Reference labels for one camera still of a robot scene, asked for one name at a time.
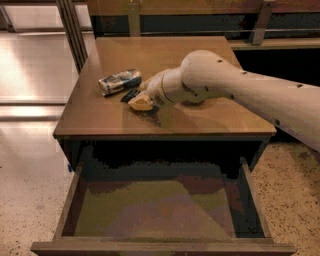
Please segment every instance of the open drawer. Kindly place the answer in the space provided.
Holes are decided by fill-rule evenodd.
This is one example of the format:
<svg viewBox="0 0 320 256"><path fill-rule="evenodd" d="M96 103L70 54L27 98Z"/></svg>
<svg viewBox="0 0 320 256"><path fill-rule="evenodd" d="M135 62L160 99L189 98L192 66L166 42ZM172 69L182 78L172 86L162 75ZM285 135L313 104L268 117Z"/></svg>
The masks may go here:
<svg viewBox="0 0 320 256"><path fill-rule="evenodd" d="M114 170L92 169L82 156L83 162L54 239L32 244L37 255L295 253L292 245L273 241L244 158L238 179L209 163L136 163Z"/></svg>

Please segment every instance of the wooden table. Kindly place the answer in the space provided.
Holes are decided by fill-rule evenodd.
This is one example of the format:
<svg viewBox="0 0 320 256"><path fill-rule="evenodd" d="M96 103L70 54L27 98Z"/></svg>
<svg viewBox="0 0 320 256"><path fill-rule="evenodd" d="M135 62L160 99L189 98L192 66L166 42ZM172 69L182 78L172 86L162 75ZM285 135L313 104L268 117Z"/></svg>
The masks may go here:
<svg viewBox="0 0 320 256"><path fill-rule="evenodd" d="M105 98L99 90L100 78L137 68L146 80L197 49L240 67L224 37L96 40L54 131L74 180L54 240L33 243L33 252L294 252L273 242L251 194L250 171L276 132L272 124L229 99L143 114L120 102L127 92Z"/></svg>

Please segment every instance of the floor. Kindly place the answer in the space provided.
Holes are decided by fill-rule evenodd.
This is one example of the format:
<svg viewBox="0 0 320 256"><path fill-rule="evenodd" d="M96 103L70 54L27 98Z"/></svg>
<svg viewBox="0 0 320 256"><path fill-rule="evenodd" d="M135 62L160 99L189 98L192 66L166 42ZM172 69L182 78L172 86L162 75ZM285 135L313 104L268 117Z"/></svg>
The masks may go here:
<svg viewBox="0 0 320 256"><path fill-rule="evenodd" d="M90 53L93 36L84 37ZM65 35L0 33L0 102L66 101L77 78ZM0 256L35 256L32 242L53 237L72 179L52 137L62 110L0 105ZM320 154L274 140L253 178L275 241L320 255Z"/></svg>

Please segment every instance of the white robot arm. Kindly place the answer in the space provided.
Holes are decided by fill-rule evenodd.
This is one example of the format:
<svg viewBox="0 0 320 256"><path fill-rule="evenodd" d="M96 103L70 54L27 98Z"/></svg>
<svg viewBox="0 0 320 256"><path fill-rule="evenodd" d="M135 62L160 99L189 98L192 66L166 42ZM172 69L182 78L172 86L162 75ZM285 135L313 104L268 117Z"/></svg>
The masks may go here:
<svg viewBox="0 0 320 256"><path fill-rule="evenodd" d="M135 110L227 97L320 152L317 86L247 72L213 52L197 50L180 67L158 73L143 88L128 102Z"/></svg>

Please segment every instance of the wooden tabletop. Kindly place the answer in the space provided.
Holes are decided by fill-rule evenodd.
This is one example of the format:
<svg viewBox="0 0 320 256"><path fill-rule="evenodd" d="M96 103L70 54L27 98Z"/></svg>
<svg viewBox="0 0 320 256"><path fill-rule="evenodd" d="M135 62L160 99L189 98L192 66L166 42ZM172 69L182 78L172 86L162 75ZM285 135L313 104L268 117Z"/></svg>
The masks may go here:
<svg viewBox="0 0 320 256"><path fill-rule="evenodd" d="M207 99L199 106L177 104L156 114L136 112L121 98L128 92L103 97L98 80L137 68L142 80L175 68L194 50L210 50L240 67L224 37L102 37L89 58L54 131L69 136L111 138L248 138L272 136L275 127L239 104Z"/></svg>

